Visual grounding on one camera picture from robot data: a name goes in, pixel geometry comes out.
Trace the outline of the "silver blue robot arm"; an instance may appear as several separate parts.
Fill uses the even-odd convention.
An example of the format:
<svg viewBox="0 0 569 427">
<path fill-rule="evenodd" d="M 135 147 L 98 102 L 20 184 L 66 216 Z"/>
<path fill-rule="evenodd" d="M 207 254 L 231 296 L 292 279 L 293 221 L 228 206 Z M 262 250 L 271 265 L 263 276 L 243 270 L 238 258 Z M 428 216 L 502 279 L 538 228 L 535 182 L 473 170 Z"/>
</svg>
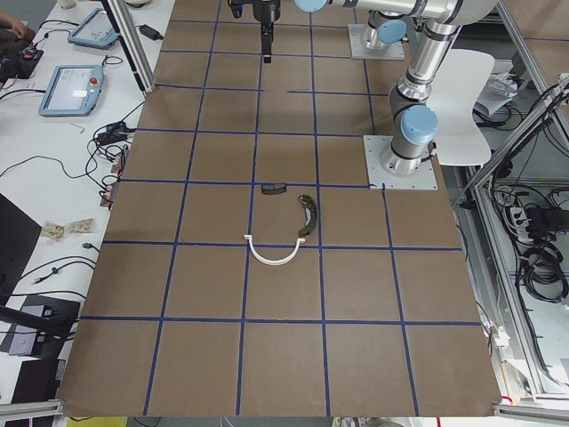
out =
<svg viewBox="0 0 569 427">
<path fill-rule="evenodd" d="M 446 54 L 463 26 L 475 23 L 493 10 L 495 1 L 297 1 L 304 12 L 327 5 L 425 17 L 419 46 L 412 61 L 389 94 L 395 135 L 380 155 L 381 166 L 396 177 L 416 172 L 422 153 L 437 133 L 438 119 L 426 106 L 434 80 Z"/>
</svg>

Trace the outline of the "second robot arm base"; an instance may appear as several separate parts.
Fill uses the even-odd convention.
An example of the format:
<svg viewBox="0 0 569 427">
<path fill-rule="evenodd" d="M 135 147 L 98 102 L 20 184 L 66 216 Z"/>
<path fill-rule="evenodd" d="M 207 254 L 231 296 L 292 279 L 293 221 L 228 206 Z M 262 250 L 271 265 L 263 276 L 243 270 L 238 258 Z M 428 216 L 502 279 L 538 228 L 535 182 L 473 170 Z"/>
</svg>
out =
<svg viewBox="0 0 569 427">
<path fill-rule="evenodd" d="M 369 11 L 362 42 L 367 49 L 379 51 L 401 41 L 405 34 L 406 23 L 403 20 L 380 11 Z"/>
</svg>

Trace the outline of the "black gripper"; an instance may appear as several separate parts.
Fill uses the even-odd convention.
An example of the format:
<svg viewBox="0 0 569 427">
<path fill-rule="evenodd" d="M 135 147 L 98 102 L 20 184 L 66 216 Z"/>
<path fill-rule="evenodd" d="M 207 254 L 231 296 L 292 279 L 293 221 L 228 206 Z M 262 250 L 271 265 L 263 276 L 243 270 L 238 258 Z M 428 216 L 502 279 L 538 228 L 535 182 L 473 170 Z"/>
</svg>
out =
<svg viewBox="0 0 569 427">
<path fill-rule="evenodd" d="M 260 40 L 263 62 L 272 61 L 272 23 L 280 18 L 280 0 L 253 0 L 253 17 L 261 23 Z"/>
</svg>

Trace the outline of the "person hand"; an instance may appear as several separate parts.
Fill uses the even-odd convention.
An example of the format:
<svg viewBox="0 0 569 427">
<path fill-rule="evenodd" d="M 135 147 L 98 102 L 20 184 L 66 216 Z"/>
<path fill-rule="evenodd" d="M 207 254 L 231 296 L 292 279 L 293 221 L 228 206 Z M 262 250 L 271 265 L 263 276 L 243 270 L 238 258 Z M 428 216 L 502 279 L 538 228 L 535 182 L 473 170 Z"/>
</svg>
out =
<svg viewBox="0 0 569 427">
<path fill-rule="evenodd" d="M 19 39 L 31 42 L 36 32 L 21 20 L 11 16 L 8 12 L 0 11 L 1 28 L 11 30 L 11 32 Z"/>
</svg>

